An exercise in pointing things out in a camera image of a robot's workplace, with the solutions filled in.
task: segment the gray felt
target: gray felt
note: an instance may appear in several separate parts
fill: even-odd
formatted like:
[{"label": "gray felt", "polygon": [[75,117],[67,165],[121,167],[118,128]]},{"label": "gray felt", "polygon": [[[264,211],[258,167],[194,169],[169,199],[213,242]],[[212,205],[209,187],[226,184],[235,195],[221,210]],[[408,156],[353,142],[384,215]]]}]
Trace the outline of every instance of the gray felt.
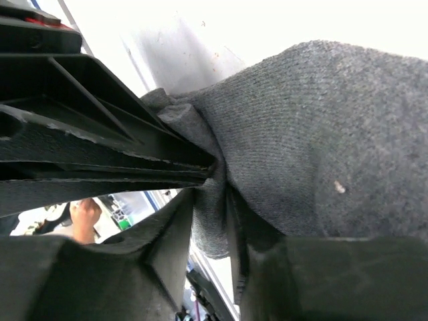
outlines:
[{"label": "gray felt", "polygon": [[227,255],[226,180],[286,235],[428,240],[423,60],[313,41],[204,90],[143,100],[219,161],[194,213],[210,257]]}]

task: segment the person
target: person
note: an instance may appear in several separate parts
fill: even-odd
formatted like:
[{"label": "person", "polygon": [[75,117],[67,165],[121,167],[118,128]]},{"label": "person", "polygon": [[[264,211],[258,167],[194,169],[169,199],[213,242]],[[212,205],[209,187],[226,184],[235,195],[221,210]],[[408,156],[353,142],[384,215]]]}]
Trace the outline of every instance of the person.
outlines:
[{"label": "person", "polygon": [[73,239],[81,244],[95,243],[94,226],[100,219],[101,208],[93,199],[70,204],[73,222]]}]

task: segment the finger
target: finger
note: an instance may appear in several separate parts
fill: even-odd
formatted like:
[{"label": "finger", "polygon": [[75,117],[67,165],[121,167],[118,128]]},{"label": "finger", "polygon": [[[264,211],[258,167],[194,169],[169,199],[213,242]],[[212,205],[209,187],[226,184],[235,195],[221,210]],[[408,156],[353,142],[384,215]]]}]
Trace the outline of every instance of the finger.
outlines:
[{"label": "finger", "polygon": [[80,202],[80,208],[82,208],[85,211],[88,211],[92,208],[92,202],[94,200],[92,199],[82,199]]}]

